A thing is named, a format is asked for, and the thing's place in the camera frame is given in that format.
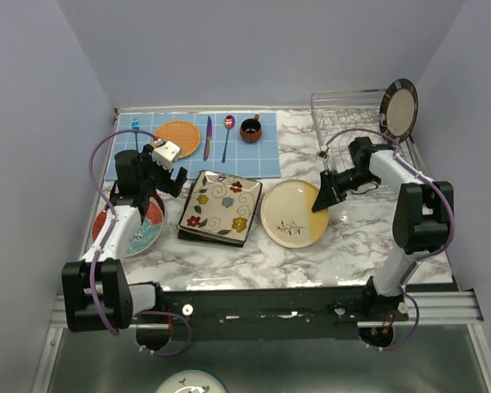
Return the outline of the red rimmed round plate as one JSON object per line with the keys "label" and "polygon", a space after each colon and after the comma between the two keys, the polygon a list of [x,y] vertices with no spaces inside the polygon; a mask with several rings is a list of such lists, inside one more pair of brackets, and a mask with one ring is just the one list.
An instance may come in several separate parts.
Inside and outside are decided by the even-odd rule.
{"label": "red rimmed round plate", "polygon": [[150,195],[150,202],[155,204],[161,211],[162,213],[162,219],[165,219],[165,207],[164,207],[164,202],[162,198],[156,193],[152,193]]}

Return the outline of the yellow round plate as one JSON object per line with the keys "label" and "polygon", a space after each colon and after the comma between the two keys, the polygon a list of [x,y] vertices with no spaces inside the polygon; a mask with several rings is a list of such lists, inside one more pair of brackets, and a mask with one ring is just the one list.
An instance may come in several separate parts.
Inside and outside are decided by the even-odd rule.
{"label": "yellow round plate", "polygon": [[286,248],[304,248],[317,242],[329,223],[328,210],[312,212],[318,188],[299,179],[285,180],[265,194],[260,217],[266,233]]}

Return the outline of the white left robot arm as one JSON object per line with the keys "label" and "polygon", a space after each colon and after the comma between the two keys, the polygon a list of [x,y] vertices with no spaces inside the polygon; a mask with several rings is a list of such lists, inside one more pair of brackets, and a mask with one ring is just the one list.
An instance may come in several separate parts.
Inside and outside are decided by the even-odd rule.
{"label": "white left robot arm", "polygon": [[67,326],[72,332],[108,330],[116,335],[132,321],[133,297],[122,260],[145,221],[157,192],[178,197],[187,180],[181,168],[171,178],[181,148],[162,140],[142,151],[115,155],[117,180],[106,196],[106,221],[89,250],[61,271]]}

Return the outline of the white red rimmed plate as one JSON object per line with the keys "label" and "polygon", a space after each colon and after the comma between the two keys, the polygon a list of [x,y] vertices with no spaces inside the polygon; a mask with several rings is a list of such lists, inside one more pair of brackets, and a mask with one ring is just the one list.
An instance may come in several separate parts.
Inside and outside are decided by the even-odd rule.
{"label": "white red rimmed plate", "polygon": [[[106,209],[103,209],[98,213],[92,224],[90,238],[93,241],[97,239],[105,221]],[[129,243],[126,257],[138,255],[149,248],[159,237],[163,221],[160,209],[150,202],[144,222]]]}

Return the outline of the dark olive round plate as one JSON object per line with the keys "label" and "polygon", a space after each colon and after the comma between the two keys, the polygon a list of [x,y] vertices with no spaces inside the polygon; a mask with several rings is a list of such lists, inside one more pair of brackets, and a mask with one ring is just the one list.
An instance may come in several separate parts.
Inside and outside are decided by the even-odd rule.
{"label": "dark olive round plate", "polygon": [[411,134],[417,120],[418,95],[409,79],[396,79],[384,92],[379,108],[379,129],[403,142]]}

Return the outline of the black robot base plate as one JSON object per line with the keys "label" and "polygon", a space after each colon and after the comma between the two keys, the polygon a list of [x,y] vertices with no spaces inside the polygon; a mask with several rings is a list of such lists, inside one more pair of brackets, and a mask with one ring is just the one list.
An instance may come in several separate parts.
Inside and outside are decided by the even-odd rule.
{"label": "black robot base plate", "polygon": [[408,320],[402,295],[362,287],[164,291],[157,284],[130,286],[133,304],[122,328],[163,323],[173,338],[194,341],[269,341],[312,338],[357,340],[373,334],[359,323],[389,329]]}

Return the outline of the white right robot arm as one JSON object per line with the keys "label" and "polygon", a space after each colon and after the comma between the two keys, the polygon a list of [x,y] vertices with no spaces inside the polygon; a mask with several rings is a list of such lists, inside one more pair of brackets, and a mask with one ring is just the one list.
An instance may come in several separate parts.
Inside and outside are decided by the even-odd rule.
{"label": "white right robot arm", "polygon": [[362,315],[381,319],[390,311],[387,298],[399,301],[421,262],[443,253],[454,238],[453,185],[436,182],[399,154],[396,142],[375,144],[368,137],[349,144],[353,167],[324,170],[312,212],[345,200],[347,193],[371,182],[385,183],[397,195],[392,223],[393,248],[368,280],[360,300]]}

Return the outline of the wire dish rack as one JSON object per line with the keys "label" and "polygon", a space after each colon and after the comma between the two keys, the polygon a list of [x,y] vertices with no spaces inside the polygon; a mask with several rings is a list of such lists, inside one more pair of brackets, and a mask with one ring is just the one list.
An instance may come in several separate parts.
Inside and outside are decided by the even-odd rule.
{"label": "wire dish rack", "polygon": [[422,184],[421,173],[403,157],[403,142],[379,129],[379,108],[386,88],[313,93],[311,111],[320,150],[329,149],[324,170],[364,169],[370,183],[394,192]]}

